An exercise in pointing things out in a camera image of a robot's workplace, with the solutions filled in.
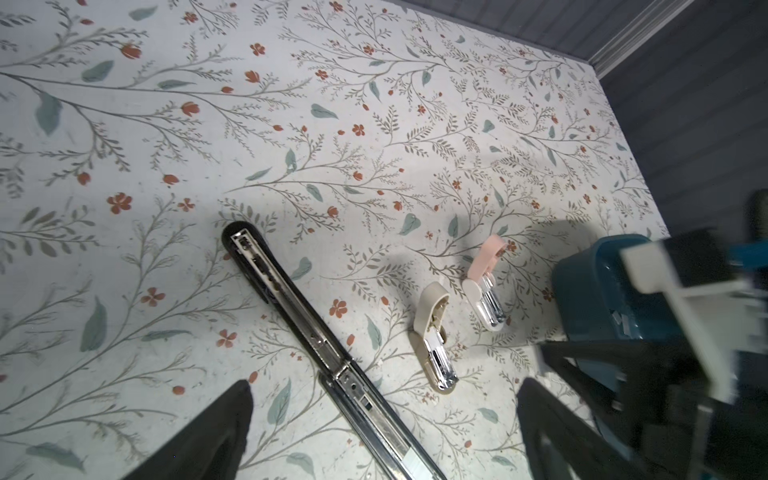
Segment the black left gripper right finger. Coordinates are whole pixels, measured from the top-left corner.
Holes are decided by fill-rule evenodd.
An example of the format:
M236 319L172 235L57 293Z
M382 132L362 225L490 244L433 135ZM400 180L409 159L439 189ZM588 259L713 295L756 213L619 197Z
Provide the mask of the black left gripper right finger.
M534 479L648 479L547 388L525 379L517 416Z

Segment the aluminium corner post right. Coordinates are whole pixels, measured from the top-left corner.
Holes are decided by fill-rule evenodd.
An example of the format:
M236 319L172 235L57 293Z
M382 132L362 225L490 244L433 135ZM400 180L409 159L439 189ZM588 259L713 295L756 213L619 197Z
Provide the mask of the aluminium corner post right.
M693 3L693 0L651 1L590 57L589 63L597 77L603 79Z

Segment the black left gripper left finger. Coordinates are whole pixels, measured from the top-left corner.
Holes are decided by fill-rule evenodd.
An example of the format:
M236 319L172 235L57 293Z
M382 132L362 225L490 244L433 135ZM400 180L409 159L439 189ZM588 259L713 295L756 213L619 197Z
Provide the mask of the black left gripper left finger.
M251 386L239 380L126 475L128 479L234 479L247 445Z

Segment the black long stapler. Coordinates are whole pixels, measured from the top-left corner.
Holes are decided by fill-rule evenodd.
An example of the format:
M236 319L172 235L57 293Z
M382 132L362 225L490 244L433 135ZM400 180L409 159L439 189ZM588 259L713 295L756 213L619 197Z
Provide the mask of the black long stapler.
M222 244L245 278L273 306L318 367L319 383L389 479L445 474L294 285L256 227L229 223Z

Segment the beige mini stapler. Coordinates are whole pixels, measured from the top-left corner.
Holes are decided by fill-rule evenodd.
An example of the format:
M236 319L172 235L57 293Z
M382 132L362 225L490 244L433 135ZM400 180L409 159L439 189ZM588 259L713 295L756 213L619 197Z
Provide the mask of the beige mini stapler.
M417 302L408 333L427 380L437 393L443 395L452 393L459 381L446 350L447 333L442 325L449 299L450 293L439 282L427 285Z

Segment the pink mini stapler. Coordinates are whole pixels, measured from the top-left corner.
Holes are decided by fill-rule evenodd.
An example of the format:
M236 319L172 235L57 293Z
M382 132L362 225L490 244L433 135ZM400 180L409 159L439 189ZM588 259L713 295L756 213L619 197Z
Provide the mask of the pink mini stapler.
M486 330L499 332L506 322L501 301L495 292L493 271L506 250L505 241L498 235L489 236L472 260L462 281L464 295L473 312Z

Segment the teal plastic tray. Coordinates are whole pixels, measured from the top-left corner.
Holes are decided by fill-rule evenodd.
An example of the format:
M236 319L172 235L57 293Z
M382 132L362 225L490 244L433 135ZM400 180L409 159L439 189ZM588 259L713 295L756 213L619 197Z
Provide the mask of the teal plastic tray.
M677 340L684 334L665 297L631 283L620 252L648 243L638 234L603 237L560 260L552 287L568 340Z

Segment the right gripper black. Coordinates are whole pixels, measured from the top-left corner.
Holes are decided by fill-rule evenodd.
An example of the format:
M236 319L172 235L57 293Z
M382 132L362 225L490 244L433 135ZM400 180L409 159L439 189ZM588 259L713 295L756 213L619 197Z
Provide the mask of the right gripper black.
M595 418L633 444L624 478L766 478L766 355L738 352L736 396L717 400L684 342L547 341L537 348ZM616 379L624 370L629 400Z

